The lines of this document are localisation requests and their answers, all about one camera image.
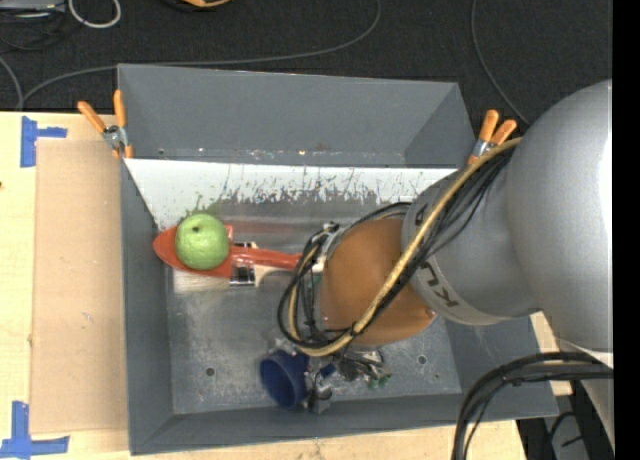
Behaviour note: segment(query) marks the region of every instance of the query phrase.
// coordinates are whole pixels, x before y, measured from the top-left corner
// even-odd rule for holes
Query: green apple
[[[178,225],[175,248],[189,268],[210,270],[227,258],[231,246],[224,223],[208,213],[195,213]]]

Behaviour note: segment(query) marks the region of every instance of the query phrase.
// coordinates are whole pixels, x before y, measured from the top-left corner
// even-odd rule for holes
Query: blue tape
[[[34,167],[36,164],[36,140],[40,137],[66,138],[65,128],[48,127],[38,129],[38,123],[26,115],[22,116],[22,139],[20,149],[20,166]]]
[[[29,405],[21,401],[11,404],[11,438],[3,439],[0,458],[30,460],[32,455],[66,453],[69,436],[50,440],[31,440],[29,435]]]

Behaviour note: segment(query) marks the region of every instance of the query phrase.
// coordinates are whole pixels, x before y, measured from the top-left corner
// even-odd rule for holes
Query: black carpet
[[[161,0],[119,1],[122,18],[107,29],[70,15],[3,16],[0,55],[24,102],[0,67],[0,109],[75,111],[86,100],[111,113],[115,64],[204,62],[457,82],[476,131],[488,108],[524,129],[562,98],[612,77],[613,0],[232,0],[192,13]],[[93,22],[114,14],[111,0],[74,3]],[[86,69],[100,70],[40,87]]]

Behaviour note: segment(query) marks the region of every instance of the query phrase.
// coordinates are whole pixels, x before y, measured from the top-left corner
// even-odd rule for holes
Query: wooden table
[[[95,142],[96,149],[104,144],[100,135],[79,114],[44,114],[0,112],[3,135],[0,138],[0,438],[10,436],[11,402],[30,403],[31,333],[34,289],[34,240],[36,217],[36,167],[20,168],[20,135],[23,115],[36,120],[40,128],[67,128],[65,139],[38,140],[44,142]],[[111,116],[103,116],[113,124]],[[105,163],[113,162],[104,144]],[[82,170],[78,160],[65,156],[69,170]],[[554,343],[547,334],[542,346],[552,349]],[[110,429],[69,429],[69,450],[59,458],[130,458],[127,446],[126,417]],[[63,433],[43,434],[32,430],[32,438],[60,437]],[[231,447],[190,454],[151,455],[150,458],[177,459],[449,459],[454,428],[432,427],[410,431],[322,438],[295,442],[280,442],[258,446]],[[514,421],[483,423],[476,433],[470,458],[501,460],[525,458]]]

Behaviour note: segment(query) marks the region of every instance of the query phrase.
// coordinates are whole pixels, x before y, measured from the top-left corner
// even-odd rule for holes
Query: blue cup
[[[269,395],[283,408],[294,408],[309,396],[304,373],[309,356],[277,350],[260,361],[260,378]]]

